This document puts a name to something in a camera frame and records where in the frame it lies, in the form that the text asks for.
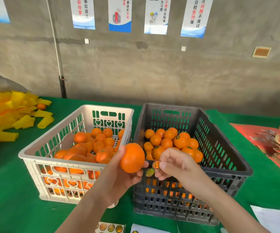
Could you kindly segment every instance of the concrete wall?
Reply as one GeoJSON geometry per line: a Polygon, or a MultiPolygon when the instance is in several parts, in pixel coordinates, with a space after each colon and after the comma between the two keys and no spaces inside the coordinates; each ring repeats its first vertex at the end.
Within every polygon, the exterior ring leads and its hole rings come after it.
{"type": "MultiPolygon", "coordinates": [[[[214,0],[203,39],[180,37],[186,0],[172,1],[166,36],[143,33],[145,0],[133,0],[131,33],[108,31],[107,0],[94,0],[96,30],[73,28],[70,0],[50,1],[68,98],[280,116],[280,0],[214,0]],[[251,58],[255,46],[273,49],[251,58]]],[[[0,75],[60,97],[46,0],[5,4],[0,75]]]]}

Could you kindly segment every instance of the cartoon figure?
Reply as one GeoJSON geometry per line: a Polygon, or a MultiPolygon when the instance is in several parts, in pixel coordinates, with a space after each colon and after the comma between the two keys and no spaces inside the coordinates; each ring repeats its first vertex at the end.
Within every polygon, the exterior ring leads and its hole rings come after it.
{"type": "Polygon", "coordinates": [[[120,21],[121,21],[121,16],[120,16],[120,14],[116,11],[115,14],[113,15],[113,22],[114,22],[115,24],[118,24],[118,23],[120,23],[120,21]]]}
{"type": "Polygon", "coordinates": [[[157,13],[157,12],[155,12],[155,13],[151,12],[151,13],[150,13],[150,17],[152,18],[152,19],[150,20],[150,24],[155,24],[155,20],[156,20],[157,16],[158,16],[158,13],[157,13]]]}

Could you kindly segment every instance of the round sticker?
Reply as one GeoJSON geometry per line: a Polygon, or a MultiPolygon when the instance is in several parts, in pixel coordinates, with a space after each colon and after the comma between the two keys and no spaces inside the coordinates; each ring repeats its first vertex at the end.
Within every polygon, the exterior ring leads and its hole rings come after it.
{"type": "Polygon", "coordinates": [[[110,224],[110,225],[108,226],[108,231],[109,231],[109,232],[114,231],[114,229],[115,229],[114,224],[110,224]]]}
{"type": "Polygon", "coordinates": [[[153,162],[152,168],[154,168],[154,169],[159,169],[159,164],[160,164],[160,161],[159,161],[159,160],[153,162]]]}
{"type": "Polygon", "coordinates": [[[153,168],[150,168],[150,169],[148,169],[148,170],[146,171],[145,176],[146,176],[146,177],[151,177],[151,176],[154,175],[154,173],[155,173],[155,170],[154,170],[153,168]]]}
{"type": "Polygon", "coordinates": [[[116,230],[117,233],[121,233],[122,232],[122,226],[118,225],[115,230],[116,230]]]}
{"type": "Polygon", "coordinates": [[[101,223],[101,224],[100,224],[100,230],[101,230],[101,231],[106,230],[106,227],[107,227],[107,224],[106,224],[106,223],[101,223]]]}

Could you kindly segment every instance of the hand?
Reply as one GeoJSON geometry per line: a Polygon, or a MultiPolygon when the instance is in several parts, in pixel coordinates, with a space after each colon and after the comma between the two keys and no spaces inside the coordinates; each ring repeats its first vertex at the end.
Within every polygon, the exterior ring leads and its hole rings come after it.
{"type": "Polygon", "coordinates": [[[125,154],[125,146],[121,145],[119,151],[100,173],[98,180],[89,190],[91,194],[102,198],[107,206],[117,202],[125,192],[134,184],[141,181],[143,170],[137,173],[126,173],[119,166],[119,162],[125,154]]]}
{"type": "Polygon", "coordinates": [[[161,154],[160,160],[160,169],[156,170],[155,176],[159,180],[174,176],[198,199],[206,201],[212,188],[216,187],[193,158],[185,152],[169,148],[161,154]]]}

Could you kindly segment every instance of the table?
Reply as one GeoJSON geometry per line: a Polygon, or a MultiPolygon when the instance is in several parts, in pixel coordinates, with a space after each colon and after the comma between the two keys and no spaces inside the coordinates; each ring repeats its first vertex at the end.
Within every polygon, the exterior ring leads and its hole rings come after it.
{"type": "MultiPolygon", "coordinates": [[[[38,129],[36,126],[20,130],[10,129],[8,130],[10,132],[19,132],[17,141],[0,143],[0,233],[54,232],[75,207],[73,204],[39,199],[37,188],[23,160],[18,158],[18,153],[21,149],[84,104],[134,109],[132,118],[133,137],[142,108],[138,105],[43,98],[53,102],[47,108],[47,111],[54,114],[54,123],[46,129],[38,129]]],[[[218,125],[254,170],[254,175],[246,180],[235,199],[252,215],[250,204],[280,209],[280,169],[229,125],[229,122],[244,123],[249,121],[251,124],[259,122],[261,125],[266,126],[271,126],[271,123],[274,123],[274,126],[277,127],[280,124],[280,119],[270,118],[266,120],[263,117],[226,115],[216,110],[210,110],[207,113],[210,116],[210,120],[218,125]]],[[[119,204],[115,208],[107,209],[101,221],[126,224],[126,233],[130,232],[132,223],[167,230],[171,233],[177,233],[178,229],[180,233],[220,232],[219,227],[136,214],[132,208],[132,189],[129,189],[119,200],[119,204]]]]}

